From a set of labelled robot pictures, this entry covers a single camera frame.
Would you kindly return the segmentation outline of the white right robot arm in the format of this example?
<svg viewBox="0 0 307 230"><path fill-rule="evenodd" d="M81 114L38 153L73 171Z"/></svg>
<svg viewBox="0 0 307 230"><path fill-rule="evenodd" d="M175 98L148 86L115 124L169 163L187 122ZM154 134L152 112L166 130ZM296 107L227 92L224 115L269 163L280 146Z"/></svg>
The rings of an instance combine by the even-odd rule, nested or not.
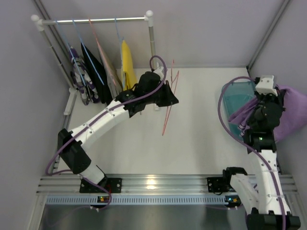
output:
<svg viewBox="0 0 307 230"><path fill-rule="evenodd" d="M301 221L292 214L282 192L277 169L274 129L285 111L285 90L255 92L250 108L241 108L229 119L242 131L242 141L254 169L257 187L249 182L243 168L228 167L223 171L229 185L237 192L245 210L249 230L298 230Z"/></svg>

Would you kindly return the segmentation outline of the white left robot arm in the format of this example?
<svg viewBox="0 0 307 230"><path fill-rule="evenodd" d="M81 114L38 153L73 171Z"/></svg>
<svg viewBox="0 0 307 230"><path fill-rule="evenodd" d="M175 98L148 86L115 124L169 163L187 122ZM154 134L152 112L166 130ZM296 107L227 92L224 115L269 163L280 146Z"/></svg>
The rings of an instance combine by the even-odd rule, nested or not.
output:
<svg viewBox="0 0 307 230"><path fill-rule="evenodd" d="M149 104L168 107L179 102L173 94L163 67L141 75L133 88L122 91L96 116L82 125L58 133L58 152L73 174L104 187L106 174L91 160L87 151L106 132L132 118Z"/></svg>

